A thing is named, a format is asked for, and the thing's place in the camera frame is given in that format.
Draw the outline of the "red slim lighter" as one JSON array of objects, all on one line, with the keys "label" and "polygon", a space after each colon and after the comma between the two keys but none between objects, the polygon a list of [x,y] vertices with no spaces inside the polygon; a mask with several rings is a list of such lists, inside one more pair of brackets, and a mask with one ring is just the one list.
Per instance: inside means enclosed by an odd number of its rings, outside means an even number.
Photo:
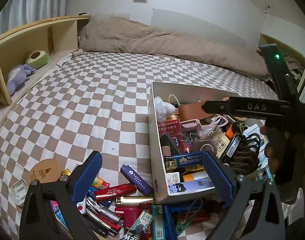
[{"label": "red slim lighter", "polygon": [[128,194],[135,193],[137,191],[136,185],[132,183],[121,184],[114,187],[109,187],[107,189],[94,191],[95,200],[97,202],[106,202],[108,200],[113,200]]}]

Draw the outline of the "wooden bedside shelf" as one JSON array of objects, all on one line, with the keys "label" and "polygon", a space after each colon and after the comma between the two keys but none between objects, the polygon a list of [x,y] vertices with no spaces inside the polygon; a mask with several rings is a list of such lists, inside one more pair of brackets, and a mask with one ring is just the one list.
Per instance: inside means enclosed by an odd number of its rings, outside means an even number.
[{"label": "wooden bedside shelf", "polygon": [[[78,35],[90,16],[62,16],[28,23],[0,35],[0,127],[24,94],[64,57],[78,49]],[[12,67],[24,64],[29,53],[38,50],[49,55],[47,64],[38,69],[25,86],[10,95],[7,77]]]}]

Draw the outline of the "closet shelf with clothes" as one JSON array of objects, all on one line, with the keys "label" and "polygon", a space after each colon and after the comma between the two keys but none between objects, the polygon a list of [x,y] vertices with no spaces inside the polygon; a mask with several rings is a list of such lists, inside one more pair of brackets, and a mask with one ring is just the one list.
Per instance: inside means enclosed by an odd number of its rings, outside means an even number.
[{"label": "closet shelf with clothes", "polygon": [[258,45],[275,43],[280,53],[284,56],[287,66],[293,74],[297,91],[301,93],[305,86],[305,56],[291,46],[269,35],[261,34]]}]

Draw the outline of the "checkered bed sheet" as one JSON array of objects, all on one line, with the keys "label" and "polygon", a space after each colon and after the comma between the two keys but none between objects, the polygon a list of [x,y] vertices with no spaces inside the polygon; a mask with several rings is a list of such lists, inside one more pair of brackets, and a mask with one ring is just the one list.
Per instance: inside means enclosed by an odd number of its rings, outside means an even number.
[{"label": "checkered bed sheet", "polygon": [[39,161],[72,170],[92,151],[103,156],[100,178],[115,186],[130,165],[152,183],[148,111],[153,81],[180,83],[275,99],[263,81],[173,57],[84,53],[29,90],[0,129],[0,225],[18,239],[21,208],[10,187]]}]

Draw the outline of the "white shoe box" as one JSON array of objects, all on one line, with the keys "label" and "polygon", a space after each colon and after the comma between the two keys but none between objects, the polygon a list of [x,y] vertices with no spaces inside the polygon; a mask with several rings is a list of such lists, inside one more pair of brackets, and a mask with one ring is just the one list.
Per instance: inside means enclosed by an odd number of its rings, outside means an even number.
[{"label": "white shoe box", "polygon": [[174,94],[180,103],[194,103],[197,101],[222,100],[224,97],[239,96],[238,93],[221,89],[182,85],[178,83],[152,82],[148,92],[148,129],[150,141],[150,160],[152,172],[152,187],[157,204],[171,204],[193,200],[200,197],[218,199],[218,193],[214,187],[197,189],[188,192],[170,193],[166,180],[166,170],[160,145],[157,119],[155,113],[154,98],[160,96],[167,101],[168,96]]}]

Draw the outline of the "green NEW tube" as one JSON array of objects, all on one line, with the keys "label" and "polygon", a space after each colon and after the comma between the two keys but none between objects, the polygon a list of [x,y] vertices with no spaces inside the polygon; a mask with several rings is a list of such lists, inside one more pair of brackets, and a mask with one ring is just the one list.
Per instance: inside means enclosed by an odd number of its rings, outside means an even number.
[{"label": "green NEW tube", "polygon": [[154,220],[154,216],[142,211],[131,228],[121,238],[122,240],[140,240],[142,235],[147,231],[148,227]]}]

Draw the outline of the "lavender anime lighter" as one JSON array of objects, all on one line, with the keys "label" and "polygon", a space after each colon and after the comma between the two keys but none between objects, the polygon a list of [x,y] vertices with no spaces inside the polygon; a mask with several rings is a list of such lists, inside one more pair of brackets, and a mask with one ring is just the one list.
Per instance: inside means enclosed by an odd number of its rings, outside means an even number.
[{"label": "lavender anime lighter", "polygon": [[209,178],[202,178],[182,183],[175,183],[168,186],[170,193],[181,193],[195,190],[202,190],[213,187],[213,183]]}]

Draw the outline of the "dark blue printed lighter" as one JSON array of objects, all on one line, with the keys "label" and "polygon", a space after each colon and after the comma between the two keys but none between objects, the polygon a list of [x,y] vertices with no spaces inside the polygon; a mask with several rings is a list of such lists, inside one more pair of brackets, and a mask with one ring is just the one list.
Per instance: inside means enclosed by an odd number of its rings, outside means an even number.
[{"label": "dark blue printed lighter", "polygon": [[167,171],[172,171],[177,168],[201,165],[203,163],[204,154],[205,152],[192,152],[166,156],[164,157],[165,168]]}]

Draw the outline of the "green clip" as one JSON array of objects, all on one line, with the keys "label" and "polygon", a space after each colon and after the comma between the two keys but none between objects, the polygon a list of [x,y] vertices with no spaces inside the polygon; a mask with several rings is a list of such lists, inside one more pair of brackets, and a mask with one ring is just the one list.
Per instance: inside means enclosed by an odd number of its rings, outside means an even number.
[{"label": "green clip", "polygon": [[176,235],[180,236],[181,233],[184,232],[184,230],[186,229],[186,227],[188,227],[191,222],[193,221],[193,218],[190,219],[181,219],[178,218],[175,230],[176,230]]}]

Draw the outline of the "brown tape roll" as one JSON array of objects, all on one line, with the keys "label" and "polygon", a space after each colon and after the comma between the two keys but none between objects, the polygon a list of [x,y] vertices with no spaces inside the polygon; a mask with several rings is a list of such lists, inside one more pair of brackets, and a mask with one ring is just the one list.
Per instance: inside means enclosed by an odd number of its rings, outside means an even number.
[{"label": "brown tape roll", "polygon": [[192,149],[194,152],[212,151],[215,155],[217,154],[217,147],[215,143],[210,139],[201,139],[195,142]]}]

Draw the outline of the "beige quilted duvet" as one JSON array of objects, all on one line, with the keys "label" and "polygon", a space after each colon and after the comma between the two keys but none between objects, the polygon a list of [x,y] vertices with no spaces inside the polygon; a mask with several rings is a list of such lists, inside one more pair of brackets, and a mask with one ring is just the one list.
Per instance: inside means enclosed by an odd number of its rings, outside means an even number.
[{"label": "beige quilted duvet", "polygon": [[263,57],[236,45],[152,27],[122,16],[92,16],[81,31],[84,51],[151,54],[211,64],[257,80],[267,80]]}]

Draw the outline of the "purple lighter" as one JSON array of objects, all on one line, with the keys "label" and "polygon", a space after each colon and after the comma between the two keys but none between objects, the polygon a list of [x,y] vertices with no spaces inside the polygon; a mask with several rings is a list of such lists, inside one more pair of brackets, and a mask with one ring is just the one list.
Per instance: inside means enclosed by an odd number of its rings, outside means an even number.
[{"label": "purple lighter", "polygon": [[120,172],[125,178],[136,185],[138,191],[144,196],[149,196],[153,192],[153,188],[129,165],[122,165]]}]

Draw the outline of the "grey curtain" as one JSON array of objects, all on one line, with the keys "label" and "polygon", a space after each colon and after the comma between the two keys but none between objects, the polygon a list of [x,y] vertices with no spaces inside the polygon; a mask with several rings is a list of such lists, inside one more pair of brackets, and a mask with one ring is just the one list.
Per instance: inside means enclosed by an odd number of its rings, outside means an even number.
[{"label": "grey curtain", "polygon": [[67,0],[8,0],[0,12],[0,35],[27,23],[65,16]]}]

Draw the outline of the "green avocado plush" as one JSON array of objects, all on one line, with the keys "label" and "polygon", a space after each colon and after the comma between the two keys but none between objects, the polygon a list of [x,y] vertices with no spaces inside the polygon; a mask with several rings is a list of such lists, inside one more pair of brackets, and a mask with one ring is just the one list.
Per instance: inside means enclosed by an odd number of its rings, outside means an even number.
[{"label": "green avocado plush", "polygon": [[25,64],[31,68],[39,69],[48,63],[49,54],[44,50],[32,51],[25,59]]}]

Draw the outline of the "brown nail polish box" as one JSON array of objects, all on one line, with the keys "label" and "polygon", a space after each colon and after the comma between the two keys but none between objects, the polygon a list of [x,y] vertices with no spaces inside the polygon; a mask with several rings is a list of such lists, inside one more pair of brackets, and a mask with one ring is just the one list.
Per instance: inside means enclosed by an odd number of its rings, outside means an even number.
[{"label": "brown nail polish box", "polygon": [[166,174],[166,180],[168,185],[180,183],[180,173],[171,172]]}]

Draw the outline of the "white plug adapter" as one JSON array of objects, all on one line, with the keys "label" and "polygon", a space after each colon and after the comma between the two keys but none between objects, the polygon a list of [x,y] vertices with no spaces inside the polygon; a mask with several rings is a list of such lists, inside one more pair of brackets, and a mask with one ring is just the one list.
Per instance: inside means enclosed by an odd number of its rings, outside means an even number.
[{"label": "white plug adapter", "polygon": [[10,187],[11,197],[17,206],[24,205],[27,192],[28,192],[28,187],[24,179],[18,180]]}]

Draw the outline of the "purple plush toy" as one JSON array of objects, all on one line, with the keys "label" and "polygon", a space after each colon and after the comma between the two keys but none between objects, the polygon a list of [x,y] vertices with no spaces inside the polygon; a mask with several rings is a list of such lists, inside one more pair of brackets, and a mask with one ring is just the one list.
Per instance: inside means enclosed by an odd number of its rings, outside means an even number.
[{"label": "purple plush toy", "polygon": [[12,70],[8,75],[7,89],[10,95],[13,95],[16,90],[21,88],[29,75],[35,73],[36,69],[27,64],[20,64]]}]

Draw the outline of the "teal lighter left pile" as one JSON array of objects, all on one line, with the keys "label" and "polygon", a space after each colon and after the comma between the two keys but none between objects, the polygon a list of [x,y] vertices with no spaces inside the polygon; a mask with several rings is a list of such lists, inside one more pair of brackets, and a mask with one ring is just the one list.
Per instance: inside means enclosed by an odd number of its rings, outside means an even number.
[{"label": "teal lighter left pile", "polygon": [[165,223],[163,219],[163,206],[152,205],[152,239],[153,240],[166,240]]}]

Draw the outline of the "brown leather wallet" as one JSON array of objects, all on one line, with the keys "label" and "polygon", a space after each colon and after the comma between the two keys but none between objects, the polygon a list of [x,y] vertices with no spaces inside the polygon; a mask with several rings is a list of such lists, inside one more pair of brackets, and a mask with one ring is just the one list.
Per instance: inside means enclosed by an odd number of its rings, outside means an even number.
[{"label": "brown leather wallet", "polygon": [[205,102],[206,100],[179,106],[180,121],[188,121],[192,119],[203,120],[211,117],[213,114],[206,113],[202,109]]}]

